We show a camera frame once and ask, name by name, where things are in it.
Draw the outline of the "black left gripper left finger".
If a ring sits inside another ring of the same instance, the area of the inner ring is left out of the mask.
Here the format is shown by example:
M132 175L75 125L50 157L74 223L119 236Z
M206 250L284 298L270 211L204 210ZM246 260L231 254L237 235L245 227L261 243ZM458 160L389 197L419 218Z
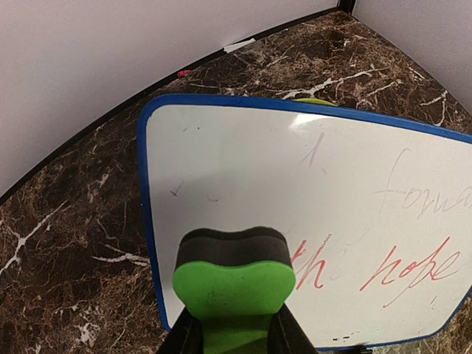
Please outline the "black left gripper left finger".
M184 308L157 354L202 354L201 323Z

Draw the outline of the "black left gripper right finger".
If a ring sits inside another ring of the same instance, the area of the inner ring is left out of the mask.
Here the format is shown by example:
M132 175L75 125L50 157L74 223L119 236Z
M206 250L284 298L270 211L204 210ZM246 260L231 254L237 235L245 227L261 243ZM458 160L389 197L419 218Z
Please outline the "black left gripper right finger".
M287 305L283 305L271 318L271 354L273 353L318 353Z

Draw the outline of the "green and black eraser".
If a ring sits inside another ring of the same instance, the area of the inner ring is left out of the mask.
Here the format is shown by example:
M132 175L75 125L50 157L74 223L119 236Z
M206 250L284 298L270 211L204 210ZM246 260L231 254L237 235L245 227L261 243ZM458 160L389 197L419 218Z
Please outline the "green and black eraser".
M201 325L204 353L267 353L272 316L295 280L277 230L196 229L181 239L173 290Z

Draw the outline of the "blue framed whiteboard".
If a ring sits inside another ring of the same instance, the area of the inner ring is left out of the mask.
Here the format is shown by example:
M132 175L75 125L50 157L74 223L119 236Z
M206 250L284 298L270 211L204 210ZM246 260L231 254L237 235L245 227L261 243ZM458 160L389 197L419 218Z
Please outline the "blue framed whiteboard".
M316 350L399 344L442 330L471 295L471 137L290 100L168 94L137 127L159 312L181 239L265 226L296 277L284 305Z

